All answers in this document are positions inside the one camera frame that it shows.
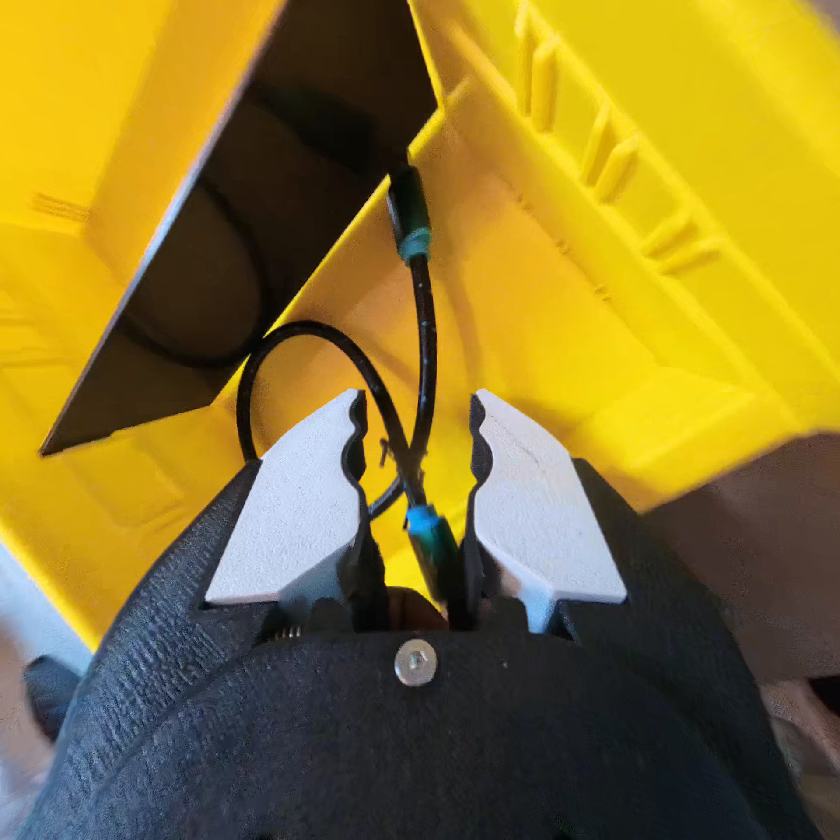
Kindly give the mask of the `black zip tie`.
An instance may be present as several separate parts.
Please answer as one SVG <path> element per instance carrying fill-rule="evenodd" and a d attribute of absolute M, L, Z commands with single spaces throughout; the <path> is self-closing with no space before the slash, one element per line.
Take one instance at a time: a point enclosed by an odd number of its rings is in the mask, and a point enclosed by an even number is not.
<path fill-rule="evenodd" d="M 380 467 L 386 462 L 393 462 L 397 472 L 419 471 L 427 454 L 428 436 L 421 436 L 417 441 L 408 442 L 404 446 L 394 448 L 392 441 L 385 437 L 380 439 L 381 458 Z"/>

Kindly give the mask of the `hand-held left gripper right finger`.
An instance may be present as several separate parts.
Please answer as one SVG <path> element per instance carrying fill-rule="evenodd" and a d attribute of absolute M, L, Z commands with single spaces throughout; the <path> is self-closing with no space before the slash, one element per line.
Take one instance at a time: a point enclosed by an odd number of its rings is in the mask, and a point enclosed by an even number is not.
<path fill-rule="evenodd" d="M 572 456 L 530 416 L 487 389 L 470 399 L 475 485 L 465 551 L 484 593 L 519 602 L 546 634 L 562 602 L 620 605 L 627 586 Z"/>

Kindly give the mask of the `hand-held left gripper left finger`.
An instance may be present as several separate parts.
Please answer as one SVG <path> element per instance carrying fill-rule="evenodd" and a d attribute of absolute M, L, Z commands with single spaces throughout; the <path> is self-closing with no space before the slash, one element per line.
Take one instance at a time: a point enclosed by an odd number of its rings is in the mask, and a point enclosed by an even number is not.
<path fill-rule="evenodd" d="M 285 624 L 302 626 L 330 599 L 357 629 L 383 624 L 384 564 L 361 488 L 367 427 L 365 393 L 350 389 L 266 451 L 207 604 L 272 604 Z"/>

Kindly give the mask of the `yellow plastic bin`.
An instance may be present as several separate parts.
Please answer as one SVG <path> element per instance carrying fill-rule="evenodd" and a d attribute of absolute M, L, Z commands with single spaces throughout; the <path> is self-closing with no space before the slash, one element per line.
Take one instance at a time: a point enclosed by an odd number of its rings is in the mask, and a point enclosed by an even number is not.
<path fill-rule="evenodd" d="M 288 2 L 2 2 L 2 541 L 95 648 L 243 463 L 213 401 L 40 449 Z M 838 431 L 838 16 L 817 2 L 407 2 L 435 108 L 432 500 L 488 389 L 638 510 Z M 417 390 L 386 176 L 275 322 Z"/>

